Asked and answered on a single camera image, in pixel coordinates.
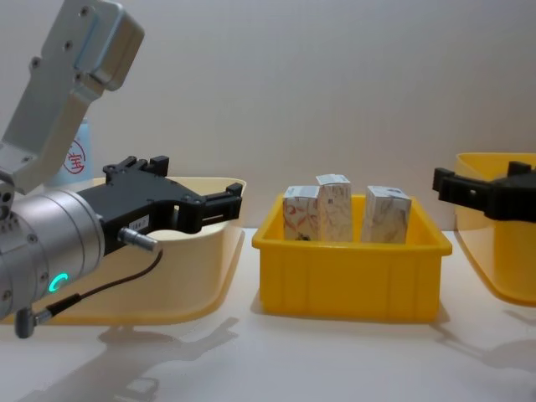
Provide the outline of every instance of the bottle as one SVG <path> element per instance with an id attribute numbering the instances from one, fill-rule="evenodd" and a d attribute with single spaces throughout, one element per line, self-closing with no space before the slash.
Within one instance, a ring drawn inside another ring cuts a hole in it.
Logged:
<path id="1" fill-rule="evenodd" d="M 81 191 L 93 185 L 93 153 L 90 143 L 90 127 L 82 121 L 64 163 L 59 171 L 44 185 L 45 189 L 63 188 Z"/>

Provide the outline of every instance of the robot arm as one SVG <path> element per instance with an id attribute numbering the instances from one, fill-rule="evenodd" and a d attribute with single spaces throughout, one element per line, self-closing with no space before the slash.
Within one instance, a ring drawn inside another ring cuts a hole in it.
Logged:
<path id="1" fill-rule="evenodd" d="M 122 86 L 143 37 L 119 4 L 65 0 L 0 142 L 3 194 L 26 194 L 58 172 L 89 105 Z"/>
<path id="2" fill-rule="evenodd" d="M 527 163 L 511 161 L 506 177 L 492 181 L 439 167 L 432 188 L 440 201 L 482 211 L 489 219 L 536 223 L 536 169 Z"/>
<path id="3" fill-rule="evenodd" d="M 167 157 L 129 157 L 104 168 L 101 186 L 13 202 L 15 190 L 27 193 L 59 170 L 90 103 L 121 87 L 142 39 L 142 28 L 121 5 L 65 0 L 42 57 L 30 64 L 30 82 L 0 142 L 0 320 L 16 312 L 20 338 L 117 285 L 32 311 L 36 301 L 93 272 L 105 255 L 124 245 L 154 252 L 158 244 L 147 236 L 154 230 L 194 234 L 239 216 L 240 184 L 201 196 L 166 178 Z"/>

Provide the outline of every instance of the screw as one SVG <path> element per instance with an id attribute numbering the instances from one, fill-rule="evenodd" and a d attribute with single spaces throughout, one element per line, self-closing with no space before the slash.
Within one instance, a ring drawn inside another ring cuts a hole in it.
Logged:
<path id="1" fill-rule="evenodd" d="M 40 65 L 41 65 L 41 59 L 39 57 L 34 57 L 31 63 L 32 68 L 37 69 Z"/>

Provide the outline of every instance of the red logo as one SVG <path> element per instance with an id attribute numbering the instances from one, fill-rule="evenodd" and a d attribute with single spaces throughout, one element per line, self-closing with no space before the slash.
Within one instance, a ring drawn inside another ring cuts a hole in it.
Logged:
<path id="1" fill-rule="evenodd" d="M 85 152 L 79 142 L 74 140 L 65 157 L 64 168 L 71 174 L 82 173 L 85 168 Z"/>

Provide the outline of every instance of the white box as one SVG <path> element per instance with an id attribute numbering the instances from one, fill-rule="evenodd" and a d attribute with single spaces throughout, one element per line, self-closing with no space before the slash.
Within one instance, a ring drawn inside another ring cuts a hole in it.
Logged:
<path id="1" fill-rule="evenodd" d="M 361 241 L 404 244 L 410 221 L 411 198 L 398 188 L 369 186 Z"/>
<path id="2" fill-rule="evenodd" d="M 342 174 L 317 176 L 320 240 L 352 241 L 352 184 Z"/>
<path id="3" fill-rule="evenodd" d="M 283 196 L 286 240 L 319 240 L 318 186 L 292 186 Z"/>

